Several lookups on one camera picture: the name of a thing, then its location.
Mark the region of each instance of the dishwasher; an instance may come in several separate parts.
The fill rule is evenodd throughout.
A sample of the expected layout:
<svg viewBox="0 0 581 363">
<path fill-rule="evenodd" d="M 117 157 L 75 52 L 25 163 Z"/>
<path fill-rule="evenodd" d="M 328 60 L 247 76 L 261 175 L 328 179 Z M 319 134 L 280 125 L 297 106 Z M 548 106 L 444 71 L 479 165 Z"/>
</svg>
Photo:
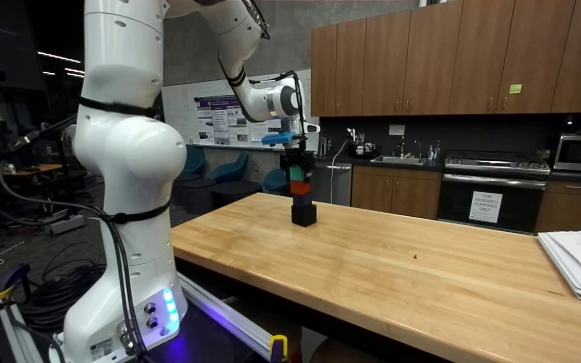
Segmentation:
<svg viewBox="0 0 581 363">
<path fill-rule="evenodd" d="M 351 163 L 316 162 L 311 187 L 316 201 L 351 206 Z"/>
</svg>

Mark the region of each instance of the wall outlet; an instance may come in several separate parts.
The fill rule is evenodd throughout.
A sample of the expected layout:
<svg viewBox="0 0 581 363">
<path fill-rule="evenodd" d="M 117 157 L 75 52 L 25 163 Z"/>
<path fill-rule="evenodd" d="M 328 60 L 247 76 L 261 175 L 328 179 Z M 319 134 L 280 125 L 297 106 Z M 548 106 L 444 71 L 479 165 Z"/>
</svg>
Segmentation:
<svg viewBox="0 0 581 363">
<path fill-rule="evenodd" d="M 405 134 L 405 125 L 403 123 L 389 123 L 389 134 Z"/>
</svg>

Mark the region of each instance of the sink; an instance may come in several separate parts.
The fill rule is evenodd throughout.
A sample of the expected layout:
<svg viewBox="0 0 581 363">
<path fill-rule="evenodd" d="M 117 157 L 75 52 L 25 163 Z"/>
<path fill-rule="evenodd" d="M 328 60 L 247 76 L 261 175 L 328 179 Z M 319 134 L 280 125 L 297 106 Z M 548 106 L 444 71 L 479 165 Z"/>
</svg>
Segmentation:
<svg viewBox="0 0 581 363">
<path fill-rule="evenodd" d="M 413 156 L 405 156 L 405 157 L 380 156 L 380 157 L 371 159 L 371 163 L 426 165 L 426 159 L 419 159 Z"/>
</svg>

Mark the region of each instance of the poster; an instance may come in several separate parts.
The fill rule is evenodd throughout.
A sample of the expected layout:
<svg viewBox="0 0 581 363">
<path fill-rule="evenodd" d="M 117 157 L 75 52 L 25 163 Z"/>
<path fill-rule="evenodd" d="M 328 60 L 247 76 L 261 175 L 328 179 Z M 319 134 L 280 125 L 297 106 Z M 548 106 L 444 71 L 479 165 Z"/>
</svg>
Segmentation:
<svg viewBox="0 0 581 363">
<path fill-rule="evenodd" d="M 199 144 L 263 144 L 263 137 L 278 132 L 280 119 L 250 123 L 235 95 L 193 96 Z"/>
<path fill-rule="evenodd" d="M 496 224 L 502 197 L 502 193 L 475 192 L 468 217 L 476 221 Z"/>
</svg>

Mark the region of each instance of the cable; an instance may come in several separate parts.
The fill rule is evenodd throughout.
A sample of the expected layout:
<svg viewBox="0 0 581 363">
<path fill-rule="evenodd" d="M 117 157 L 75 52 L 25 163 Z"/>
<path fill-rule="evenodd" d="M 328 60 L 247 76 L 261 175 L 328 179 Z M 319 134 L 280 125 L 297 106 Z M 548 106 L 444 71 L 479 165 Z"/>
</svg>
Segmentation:
<svg viewBox="0 0 581 363">
<path fill-rule="evenodd" d="M 26 244 L 26 239 L 23 239 L 23 242 L 17 242 L 17 244 L 12 244 L 10 247 L 6 247 L 6 250 L 3 250 L 0 251 L 0 265 L 5 263 L 5 254 L 9 254 L 10 250 L 15 250 L 15 247 L 18 247 L 18 246 L 23 246 L 23 244 Z"/>
<path fill-rule="evenodd" d="M 44 265 L 42 283 L 47 283 L 47 277 L 49 277 L 52 271 L 62 268 L 62 265 L 67 265 L 67 263 L 73 263 L 73 262 L 79 262 L 79 260 L 86 260 L 86 262 L 93 263 L 93 260 L 89 260 L 89 257 L 73 257 L 73 260 L 65 260 L 65 262 L 61 262 L 61 263 L 56 263 L 56 265 L 50 265 L 59 255 L 62 255 L 67 250 L 70 250 L 70 247 L 75 247 L 75 246 L 79 246 L 79 244 L 67 244 L 62 250 L 59 250 L 56 254 L 52 254 L 52 257 L 50 257 L 50 260 L 47 262 L 47 265 Z"/>
<path fill-rule="evenodd" d="M 126 246 L 121 242 L 121 234 L 120 234 L 117 226 L 113 224 L 111 216 L 105 213 L 104 210 L 100 210 L 96 206 L 20 196 L 6 184 L 3 173 L 0 173 L 0 186 L 6 189 L 6 193 L 15 196 L 17 200 L 31 201 L 31 203 L 52 203 L 52 206 L 62 206 L 62 207 L 86 210 L 86 211 L 100 216 L 107 224 L 107 229 L 111 231 L 111 238 L 115 244 L 115 257 L 117 257 L 117 265 L 120 265 L 120 285 L 121 285 L 121 301 L 124 301 L 124 316 L 128 323 L 128 332 L 129 332 L 131 342 L 138 345 L 138 350 L 145 350 L 145 345 L 143 345 L 143 338 L 142 338 L 142 332 L 138 326 L 138 316 L 134 310 L 134 293 L 131 293 L 131 280 L 129 280 L 129 271 L 128 271 L 128 251 L 126 251 Z"/>
<path fill-rule="evenodd" d="M 62 277 L 44 280 L 25 304 L 25 316 L 37 331 L 62 331 L 69 309 L 94 285 L 100 271 L 93 262 L 81 263 Z"/>
</svg>

